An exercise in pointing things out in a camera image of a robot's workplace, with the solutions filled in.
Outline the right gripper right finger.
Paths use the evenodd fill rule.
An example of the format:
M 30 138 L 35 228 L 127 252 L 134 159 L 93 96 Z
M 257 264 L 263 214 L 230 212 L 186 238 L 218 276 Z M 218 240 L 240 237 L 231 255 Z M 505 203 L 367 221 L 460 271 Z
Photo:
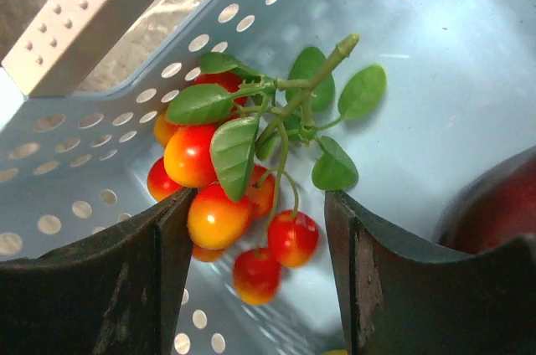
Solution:
M 468 255 L 342 191 L 326 193 L 324 216 L 349 353 L 534 353 L 533 235 Z

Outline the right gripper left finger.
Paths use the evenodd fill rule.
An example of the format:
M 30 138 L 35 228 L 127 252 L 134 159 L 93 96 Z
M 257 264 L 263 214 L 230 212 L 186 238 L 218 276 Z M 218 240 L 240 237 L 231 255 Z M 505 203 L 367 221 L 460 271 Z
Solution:
M 37 259 L 1 265 L 4 354 L 169 354 L 188 274 L 184 188 Z

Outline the cherry cluster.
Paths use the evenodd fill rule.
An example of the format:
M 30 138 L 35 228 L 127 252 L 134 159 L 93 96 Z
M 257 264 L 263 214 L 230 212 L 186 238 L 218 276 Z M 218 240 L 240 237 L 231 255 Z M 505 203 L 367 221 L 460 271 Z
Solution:
M 335 90 L 332 73 L 359 40 L 351 33 L 330 54 L 304 48 L 285 79 L 223 52 L 202 54 L 196 80 L 157 119 L 163 155 L 148 173 L 147 189 L 157 201 L 180 188 L 196 190 L 187 218 L 195 257 L 218 259 L 253 221 L 266 221 L 260 243 L 234 260 L 234 291 L 247 304 L 271 301 L 283 270 L 307 264 L 319 245 L 320 229 L 308 214 L 297 206 L 279 210 L 281 184 L 295 185 L 286 168 L 291 146 L 319 147 L 315 188 L 344 190 L 358 182 L 353 159 L 314 116 L 335 105 L 337 122 L 357 120 L 384 98 L 387 76 L 378 64 Z

